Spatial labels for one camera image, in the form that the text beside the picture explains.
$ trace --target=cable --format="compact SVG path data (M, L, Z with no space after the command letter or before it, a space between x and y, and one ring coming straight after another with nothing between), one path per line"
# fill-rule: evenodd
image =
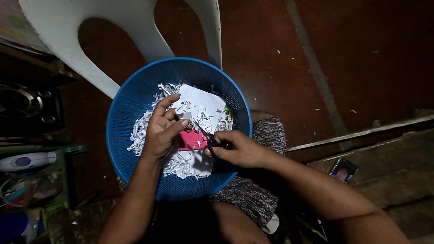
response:
M8 205L11 205L11 206L14 206L14 207L22 208L22 207L24 207L25 205L18 205L18 204L12 203L12 202L8 201L7 199L5 199L5 197L3 196L3 193L2 193L3 187L4 187L8 182L10 182L10 180L12 180L12 179L7 179L7 180L3 183L3 185L0 186L0 198L3 199L4 202L6 202L5 204L8 204Z

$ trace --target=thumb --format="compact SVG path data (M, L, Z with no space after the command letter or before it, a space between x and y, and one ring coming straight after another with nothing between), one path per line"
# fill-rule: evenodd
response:
M235 151L226 150L226 149L223 149L221 147L213 147L213 150L214 150L215 154L217 155L217 157L219 157L225 161L230 162L230 161L233 161L233 159L234 159ZM212 156L212 154L211 154L210 150L208 150L208 148L205 149L205 154L208 156Z
M173 123L169 128L164 130L164 136L172 140L175 136L179 135L191 123L189 119L180 119Z

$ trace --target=chair backrest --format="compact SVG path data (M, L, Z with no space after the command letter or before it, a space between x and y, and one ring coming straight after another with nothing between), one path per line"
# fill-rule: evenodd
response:
M109 20L133 39L150 63L174 57L154 21L157 0L20 0L30 25L44 44L65 64L112 99L119 90L83 52L78 40L80 24L90 17ZM222 68L220 11L217 0L185 0L197 14L209 61Z

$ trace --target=scissors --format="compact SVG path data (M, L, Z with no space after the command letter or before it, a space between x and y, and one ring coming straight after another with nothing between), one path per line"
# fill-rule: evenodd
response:
M202 129L199 123L197 123L195 119L193 119L193 121L199 127L199 129L202 131L203 135L207 139L208 149L210 150L212 156L215 159L220 159L213 150L213 147L220 147L220 144L214 139L214 135L207 133L204 129Z

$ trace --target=blue plastic basket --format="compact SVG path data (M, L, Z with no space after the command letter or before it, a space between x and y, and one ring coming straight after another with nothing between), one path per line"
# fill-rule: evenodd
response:
M211 84L217 95L225 99L233 111L235 129L252 136L252 119L246 98L235 82L221 69L205 61L186 57L167 58L155 61L139 69L122 85L108 112L106 140L108 153L116 173L126 183L137 164L138 157L127 151L131 145L130 133L136 119L146 110L151 110L153 95L158 84L185 83L211 92ZM227 185L237 174L230 163L214 164L207 178L181 179L176 175L160 176L156 200L181 201L212 195Z

